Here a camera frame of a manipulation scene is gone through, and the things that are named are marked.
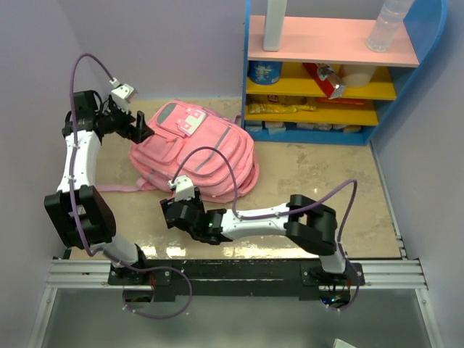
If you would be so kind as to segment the pink student backpack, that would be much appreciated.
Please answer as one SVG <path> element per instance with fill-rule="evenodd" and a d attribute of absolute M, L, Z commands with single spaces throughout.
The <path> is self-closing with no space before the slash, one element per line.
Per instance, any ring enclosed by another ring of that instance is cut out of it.
<path fill-rule="evenodd" d="M 128 153 L 140 178 L 133 186 L 100 185 L 99 191 L 168 192 L 172 178 L 188 176 L 203 200 L 232 202 L 256 185 L 260 168 L 251 136 L 215 110 L 172 100 L 147 122 L 153 135 Z"/>

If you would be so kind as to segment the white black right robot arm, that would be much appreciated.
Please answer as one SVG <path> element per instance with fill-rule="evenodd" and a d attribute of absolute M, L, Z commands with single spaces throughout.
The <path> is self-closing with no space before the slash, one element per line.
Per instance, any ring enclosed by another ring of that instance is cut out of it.
<path fill-rule="evenodd" d="M 336 240 L 336 211 L 324 204 L 294 194 L 275 207 L 234 213 L 206 210 L 194 189 L 191 199 L 163 199 L 160 202 L 168 228 L 187 232 L 202 243 L 219 245 L 251 236 L 285 236 L 304 251 L 319 256 L 323 277 L 333 285 L 349 275 L 347 261 Z"/>

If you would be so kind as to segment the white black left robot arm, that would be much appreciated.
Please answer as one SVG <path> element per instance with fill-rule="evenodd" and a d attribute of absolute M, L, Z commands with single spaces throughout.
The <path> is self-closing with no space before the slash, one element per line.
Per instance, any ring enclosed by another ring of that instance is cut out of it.
<path fill-rule="evenodd" d="M 139 246 L 117 234 L 115 217 L 95 184 L 96 161 L 105 135 L 116 133 L 135 144 L 154 135 L 143 112 L 132 115 L 128 109 L 135 92 L 123 84 L 114 88 L 107 100 L 94 90 L 73 93 L 75 111 L 67 113 L 62 129 L 67 149 L 64 173 L 56 193 L 45 196 L 43 204 L 67 248 L 102 252 L 116 268 L 125 267 L 128 280 L 143 284 L 150 276 L 145 255 Z"/>

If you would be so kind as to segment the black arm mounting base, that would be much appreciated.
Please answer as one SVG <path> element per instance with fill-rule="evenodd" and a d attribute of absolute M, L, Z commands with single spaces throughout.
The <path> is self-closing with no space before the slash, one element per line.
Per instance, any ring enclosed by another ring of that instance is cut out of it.
<path fill-rule="evenodd" d="M 318 259 L 148 260 L 149 274 L 111 268 L 108 283 L 126 290 L 147 287 L 157 302 L 178 296 L 296 297 L 341 307 L 365 284 L 361 264 L 326 273 Z"/>

